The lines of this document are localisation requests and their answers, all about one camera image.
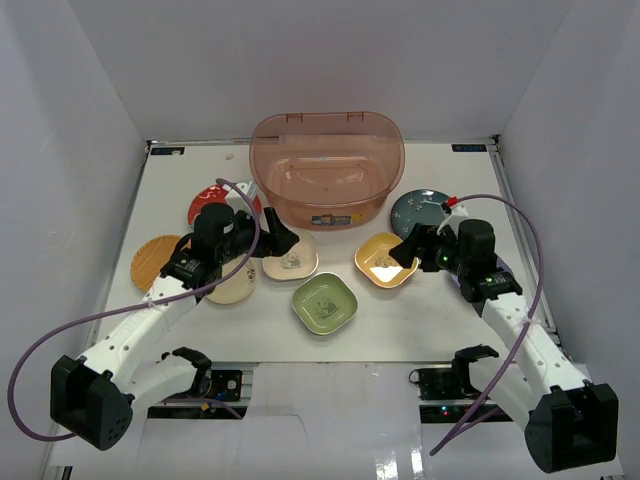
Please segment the beige square panda plate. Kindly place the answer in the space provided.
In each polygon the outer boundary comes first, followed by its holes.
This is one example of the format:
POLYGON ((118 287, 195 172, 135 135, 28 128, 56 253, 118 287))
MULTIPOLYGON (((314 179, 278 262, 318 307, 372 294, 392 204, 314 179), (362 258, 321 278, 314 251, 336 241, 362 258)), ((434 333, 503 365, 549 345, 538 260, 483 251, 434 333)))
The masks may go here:
POLYGON ((292 281, 311 276, 319 264, 317 245, 314 237, 303 230, 296 230, 299 237, 296 243, 281 257, 262 259, 264 273, 276 281, 292 281))

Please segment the teal blossom round plate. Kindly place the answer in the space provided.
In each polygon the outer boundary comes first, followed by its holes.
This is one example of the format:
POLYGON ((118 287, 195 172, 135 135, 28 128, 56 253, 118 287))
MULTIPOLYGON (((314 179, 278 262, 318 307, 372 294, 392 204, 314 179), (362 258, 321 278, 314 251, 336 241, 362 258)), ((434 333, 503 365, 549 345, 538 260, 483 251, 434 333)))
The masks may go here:
POLYGON ((390 224, 395 235, 405 240, 416 224, 438 227, 447 214, 442 205, 449 199, 440 191, 412 190, 399 197, 391 208, 390 224))

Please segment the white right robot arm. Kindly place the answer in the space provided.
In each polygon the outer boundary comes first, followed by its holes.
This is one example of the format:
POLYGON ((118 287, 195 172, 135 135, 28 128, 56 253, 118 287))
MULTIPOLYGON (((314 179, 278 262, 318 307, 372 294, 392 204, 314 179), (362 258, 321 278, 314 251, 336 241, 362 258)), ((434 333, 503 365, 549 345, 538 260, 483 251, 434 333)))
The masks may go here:
POLYGON ((508 349, 504 360, 484 345, 458 351, 452 388, 466 399, 491 399, 521 428, 540 470, 555 473, 615 458, 617 395, 608 384, 593 383, 528 317, 520 285, 497 263, 490 223, 417 224, 389 254, 403 267, 418 261, 424 272, 455 275, 462 297, 508 349))

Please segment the yellow square panda plate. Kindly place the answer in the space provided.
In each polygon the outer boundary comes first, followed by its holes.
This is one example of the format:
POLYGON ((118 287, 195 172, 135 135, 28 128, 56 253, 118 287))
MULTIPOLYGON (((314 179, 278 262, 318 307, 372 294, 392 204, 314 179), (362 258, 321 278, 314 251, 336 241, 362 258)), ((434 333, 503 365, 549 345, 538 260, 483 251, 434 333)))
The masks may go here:
POLYGON ((389 251, 401 243, 402 239, 390 232, 373 235, 356 250, 356 267, 380 288, 392 289, 402 285, 417 270, 418 260, 414 259, 409 268, 403 268, 394 260, 389 251))

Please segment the green square panda plate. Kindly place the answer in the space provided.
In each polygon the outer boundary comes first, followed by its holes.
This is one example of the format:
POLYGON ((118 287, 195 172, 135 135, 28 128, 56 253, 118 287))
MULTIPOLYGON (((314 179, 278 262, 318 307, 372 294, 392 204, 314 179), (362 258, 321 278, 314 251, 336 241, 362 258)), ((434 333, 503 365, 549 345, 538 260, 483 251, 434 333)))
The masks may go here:
POLYGON ((313 334, 335 333, 356 315, 359 302, 338 275, 322 272, 300 285, 292 295, 292 308, 313 334))

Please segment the cream round plate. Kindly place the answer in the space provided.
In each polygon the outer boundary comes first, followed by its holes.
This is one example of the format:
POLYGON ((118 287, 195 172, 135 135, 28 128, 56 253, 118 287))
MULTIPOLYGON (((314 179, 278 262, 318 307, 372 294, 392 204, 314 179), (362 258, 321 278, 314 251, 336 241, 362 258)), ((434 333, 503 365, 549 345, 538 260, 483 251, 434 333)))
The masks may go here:
POLYGON ((218 285, 207 299, 219 305, 231 305, 247 298, 257 284, 256 268, 251 260, 230 279, 218 285))

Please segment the red floral round plate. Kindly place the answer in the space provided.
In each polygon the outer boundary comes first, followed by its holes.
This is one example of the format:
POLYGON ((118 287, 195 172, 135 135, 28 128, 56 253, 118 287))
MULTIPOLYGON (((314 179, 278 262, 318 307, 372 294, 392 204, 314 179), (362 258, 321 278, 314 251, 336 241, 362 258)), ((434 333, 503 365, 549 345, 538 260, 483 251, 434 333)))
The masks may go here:
MULTIPOLYGON (((252 201, 254 210, 258 213, 258 216, 261 216, 263 206, 256 184, 253 181, 242 181, 238 182, 236 186, 252 201)), ((187 221, 191 229, 194 229, 195 220, 201 213, 202 208, 212 203, 227 204, 232 206, 235 211, 250 212, 249 207, 233 188, 226 184, 216 183, 198 193, 191 202, 187 212, 187 221)))

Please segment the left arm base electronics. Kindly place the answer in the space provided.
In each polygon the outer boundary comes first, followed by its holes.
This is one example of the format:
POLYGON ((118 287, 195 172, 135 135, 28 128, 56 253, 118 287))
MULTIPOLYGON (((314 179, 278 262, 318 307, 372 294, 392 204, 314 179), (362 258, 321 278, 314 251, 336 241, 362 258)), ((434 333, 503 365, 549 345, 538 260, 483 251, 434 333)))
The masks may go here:
POLYGON ((241 370, 213 370, 203 397, 175 394, 147 411, 148 419, 242 420, 249 397, 243 393, 241 370))

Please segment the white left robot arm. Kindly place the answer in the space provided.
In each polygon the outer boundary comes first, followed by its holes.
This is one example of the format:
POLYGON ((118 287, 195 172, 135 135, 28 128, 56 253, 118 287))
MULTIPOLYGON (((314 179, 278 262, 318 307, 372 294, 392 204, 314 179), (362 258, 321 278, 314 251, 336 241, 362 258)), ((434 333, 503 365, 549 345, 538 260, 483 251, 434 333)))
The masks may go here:
POLYGON ((224 265, 235 259, 280 257, 299 241, 272 207, 262 229, 251 214, 224 203, 201 209, 191 233, 176 244, 145 294, 126 316, 78 358, 62 356, 51 370, 52 419, 95 448, 112 448, 146 408, 177 393, 199 399, 211 387, 211 362, 180 347, 141 376, 134 373, 170 328, 214 291, 224 265))

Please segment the woven yellow round plate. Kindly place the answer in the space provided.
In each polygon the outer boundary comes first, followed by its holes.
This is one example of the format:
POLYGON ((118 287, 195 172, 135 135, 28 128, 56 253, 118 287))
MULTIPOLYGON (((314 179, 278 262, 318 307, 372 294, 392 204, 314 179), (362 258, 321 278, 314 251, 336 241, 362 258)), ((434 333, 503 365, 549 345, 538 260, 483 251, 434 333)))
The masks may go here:
POLYGON ((131 262, 130 276, 140 291, 147 292, 151 288, 180 239, 178 235, 158 236, 146 242, 136 252, 131 262))

